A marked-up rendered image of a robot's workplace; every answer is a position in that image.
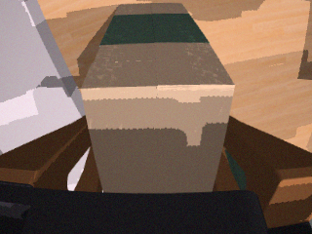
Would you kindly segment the white rectangular tray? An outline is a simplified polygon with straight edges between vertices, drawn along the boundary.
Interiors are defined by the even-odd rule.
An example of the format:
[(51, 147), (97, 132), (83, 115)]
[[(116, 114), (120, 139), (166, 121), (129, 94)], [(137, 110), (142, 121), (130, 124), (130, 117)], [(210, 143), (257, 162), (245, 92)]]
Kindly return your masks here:
[(0, 155), (84, 115), (38, 1), (0, 0)]

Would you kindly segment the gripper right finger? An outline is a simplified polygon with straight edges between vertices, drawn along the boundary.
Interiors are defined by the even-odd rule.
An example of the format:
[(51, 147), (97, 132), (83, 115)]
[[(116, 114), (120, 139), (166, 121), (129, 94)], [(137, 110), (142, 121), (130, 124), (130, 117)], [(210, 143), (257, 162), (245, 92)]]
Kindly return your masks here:
[[(312, 218), (312, 153), (229, 116), (223, 146), (257, 194), (267, 228)], [(222, 148), (213, 191), (240, 190)]]

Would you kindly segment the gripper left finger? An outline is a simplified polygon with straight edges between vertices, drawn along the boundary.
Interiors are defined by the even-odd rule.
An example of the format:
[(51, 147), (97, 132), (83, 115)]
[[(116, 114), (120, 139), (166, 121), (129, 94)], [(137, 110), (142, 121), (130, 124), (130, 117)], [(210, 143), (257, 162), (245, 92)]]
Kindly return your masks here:
[(0, 180), (68, 190), (68, 175), (89, 148), (74, 191), (102, 192), (86, 115), (0, 155)]

